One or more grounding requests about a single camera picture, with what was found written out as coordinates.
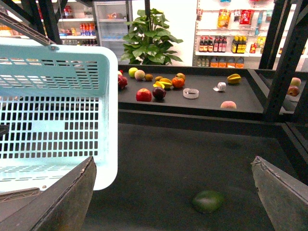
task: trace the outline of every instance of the refrigerator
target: refrigerator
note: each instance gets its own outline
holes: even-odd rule
[[[129,29],[125,22],[133,21],[131,1],[95,1],[94,12],[99,45],[112,50],[119,64],[128,64],[129,60],[120,59],[124,53],[123,36]]]

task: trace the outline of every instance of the tape roll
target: tape roll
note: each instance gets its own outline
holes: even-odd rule
[[[199,91],[197,89],[185,88],[183,90],[183,96],[187,99],[196,99],[199,97]]]
[[[214,91],[224,91],[227,88],[226,83],[224,82],[219,82],[217,87],[214,87]]]

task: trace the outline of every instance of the fruit on conveyor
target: fruit on conveyor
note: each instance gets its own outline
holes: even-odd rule
[[[184,81],[186,81],[186,76],[183,73],[177,73],[175,77],[182,78]]]
[[[174,77],[172,79],[172,85],[175,88],[182,88],[185,84],[184,79],[180,78],[180,77]]]
[[[145,77],[145,72],[144,71],[138,70],[138,71],[135,72],[135,79],[141,81],[141,80],[144,79],[144,77]]]
[[[117,75],[118,89],[121,90],[127,85],[127,78],[122,75]]]
[[[130,68],[130,69],[128,70],[129,76],[132,77],[132,78],[134,78],[134,77],[135,77],[135,72],[136,72],[136,71],[138,71],[137,68],[135,68],[135,67]]]
[[[161,78],[159,82],[165,86],[165,89],[169,89],[172,87],[172,81],[168,78]]]
[[[160,88],[162,88],[162,89],[165,89],[165,85],[164,84],[162,84],[161,82],[159,82],[159,81],[156,81],[154,84],[153,84],[153,87],[160,87]]]
[[[152,93],[146,88],[141,88],[139,91],[137,91],[136,100],[142,102],[151,102]]]
[[[297,96],[299,94],[299,88],[297,86],[289,86],[287,94],[291,96]]]
[[[157,77],[155,78],[155,81],[160,81],[162,78],[163,78],[162,76],[157,76]]]
[[[225,101],[221,104],[221,108],[231,108],[236,109],[236,104],[233,101]]]
[[[291,80],[290,86],[297,86],[297,87],[299,87],[301,83],[302,83],[302,81],[300,80],[300,78],[294,77]]]
[[[238,84],[242,80],[241,76],[239,74],[233,74],[227,77],[227,81],[230,84]]]
[[[153,89],[152,94],[157,100],[162,100],[166,96],[166,91],[161,87],[156,87]]]
[[[152,80],[153,80],[153,75],[151,75],[151,74],[146,74],[146,75],[144,76],[144,78],[145,78],[146,81],[152,81]]]
[[[222,193],[211,190],[199,192],[192,199],[192,205],[199,213],[212,213],[219,209],[223,202]]]

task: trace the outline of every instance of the shopping basket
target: shopping basket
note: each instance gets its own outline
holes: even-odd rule
[[[94,190],[117,173],[117,58],[103,47],[0,38],[0,192],[42,191],[93,156]]]

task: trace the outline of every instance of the green leaves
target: green leaves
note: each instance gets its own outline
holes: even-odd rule
[[[176,51],[169,51],[173,42],[181,43],[183,40],[172,36],[167,29],[168,20],[164,12],[151,9],[150,19],[147,19],[145,10],[138,10],[138,18],[133,22],[127,22],[130,26],[128,34],[123,40],[124,54],[121,60],[129,60],[130,64],[172,64],[171,60],[182,61],[179,57],[172,55]]]

